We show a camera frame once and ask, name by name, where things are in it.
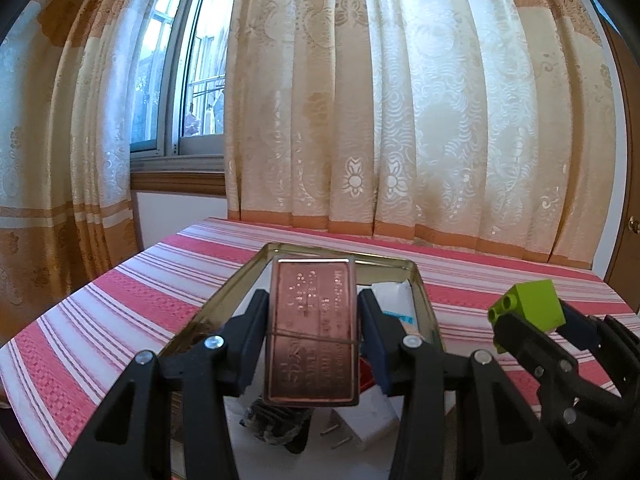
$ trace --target white wall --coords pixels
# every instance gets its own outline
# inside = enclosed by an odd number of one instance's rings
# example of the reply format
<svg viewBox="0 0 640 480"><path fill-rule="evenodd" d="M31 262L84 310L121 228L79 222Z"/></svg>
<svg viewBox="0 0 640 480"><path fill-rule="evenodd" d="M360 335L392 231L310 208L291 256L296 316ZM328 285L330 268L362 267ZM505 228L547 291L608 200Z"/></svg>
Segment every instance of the white wall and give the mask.
<svg viewBox="0 0 640 480"><path fill-rule="evenodd" d="M136 232L144 249L203 218L226 218L226 198L143 191L131 195Z"/></svg>
<svg viewBox="0 0 640 480"><path fill-rule="evenodd" d="M596 250L595 257L593 259L593 272L595 272L601 278L604 278L611 261L611 255L613 254L613 247L616 244L618 238L618 229L620 227L620 217L622 216L622 208L625 201L625 187L626 187L626 120L625 120L625 105L622 99L622 89L620 88L620 79L618 78L618 70L616 69L616 63L613 59L613 54L607 43L607 37L604 33L604 28L600 23L598 13L591 4L590 0L582 0L584 6L589 13L589 16L593 20L596 26L598 34L602 38L602 46L604 48L604 54L607 59L607 66L611 74L611 83L613 85L613 102L616 111L616 167L613 176L613 193L611 194L611 201L609 202L609 214L604 224L602 232L602 238L600 244Z"/></svg>

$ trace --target curtain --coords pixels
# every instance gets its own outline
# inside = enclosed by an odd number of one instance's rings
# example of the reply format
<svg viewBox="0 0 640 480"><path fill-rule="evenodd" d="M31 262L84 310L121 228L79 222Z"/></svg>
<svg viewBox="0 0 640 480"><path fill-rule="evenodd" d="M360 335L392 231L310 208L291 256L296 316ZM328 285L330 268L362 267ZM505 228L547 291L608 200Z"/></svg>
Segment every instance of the curtain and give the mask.
<svg viewBox="0 0 640 480"><path fill-rule="evenodd" d="M0 344L138 250L130 69L152 0L32 0L0 47Z"/></svg>
<svg viewBox="0 0 640 480"><path fill-rule="evenodd" d="M235 0L229 217L590 267L609 70L580 0Z"/></svg>

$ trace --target striped bedspread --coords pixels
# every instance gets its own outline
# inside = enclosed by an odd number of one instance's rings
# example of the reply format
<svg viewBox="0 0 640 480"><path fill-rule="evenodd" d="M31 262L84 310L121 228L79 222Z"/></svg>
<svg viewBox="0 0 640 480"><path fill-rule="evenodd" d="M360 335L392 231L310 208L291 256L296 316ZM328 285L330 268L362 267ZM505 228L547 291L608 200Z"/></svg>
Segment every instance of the striped bedspread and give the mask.
<svg viewBox="0 0 640 480"><path fill-rule="evenodd" d="M0 349L0 374L34 450L55 477L70 447L133 355L159 351L207 299L267 242L377 253L416 262L447 350L492 348L486 310L514 283L552 278L585 314L640 320L592 272L494 256L372 242L218 219L197 223L78 290ZM562 343L560 336L554 338ZM586 352L580 373L612 389ZM534 409L536 381L505 354L500 364Z"/></svg>

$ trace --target copper plate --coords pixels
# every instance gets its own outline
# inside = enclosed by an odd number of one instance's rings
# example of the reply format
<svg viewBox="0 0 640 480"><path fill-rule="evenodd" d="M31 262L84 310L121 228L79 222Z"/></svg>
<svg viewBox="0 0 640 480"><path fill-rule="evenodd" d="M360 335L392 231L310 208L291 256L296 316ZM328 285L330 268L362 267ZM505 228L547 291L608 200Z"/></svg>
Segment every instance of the copper plate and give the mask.
<svg viewBox="0 0 640 480"><path fill-rule="evenodd" d="M274 258L264 399L287 406L358 403L355 261Z"/></svg>

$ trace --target wooden trim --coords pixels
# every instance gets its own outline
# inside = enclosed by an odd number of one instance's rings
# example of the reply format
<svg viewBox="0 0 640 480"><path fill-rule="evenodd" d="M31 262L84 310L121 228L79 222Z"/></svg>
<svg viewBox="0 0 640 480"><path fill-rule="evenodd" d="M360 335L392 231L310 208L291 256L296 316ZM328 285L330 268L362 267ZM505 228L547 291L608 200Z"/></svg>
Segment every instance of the wooden trim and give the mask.
<svg viewBox="0 0 640 480"><path fill-rule="evenodd" d="M618 227L618 236L616 237L616 243L613 247L613 252L611 253L611 259L609 261L609 267L607 268L607 272L604 276L604 282L609 283L611 279L611 275L613 273L613 268L616 265L616 260L618 259L618 254L620 252L620 244L622 243L622 236L625 233L626 229L626 218L628 217L628 208L629 208L629 193L631 188L631 179L632 179L632 161L633 161L633 142L631 135L631 116L629 114L629 99L626 92L625 85L625 70L624 70L624 61L620 57L619 49L627 48L626 44L622 37L616 32L616 30L611 27L607 20L600 18L600 22L602 23L602 27L604 28L605 35L607 37L607 41L609 43L609 47L611 49L611 53L613 54L614 62L616 63L616 69L618 72L618 78L620 80L620 88L622 90L622 102L625 107L625 123L626 123L626 182L625 182L625 199L622 206L622 215L620 217L620 225Z"/></svg>
<svg viewBox="0 0 640 480"><path fill-rule="evenodd" d="M225 174L199 171L142 171L131 173L132 191L226 196Z"/></svg>
<svg viewBox="0 0 640 480"><path fill-rule="evenodd" d="M13 410L0 409L0 478L51 480L24 436Z"/></svg>

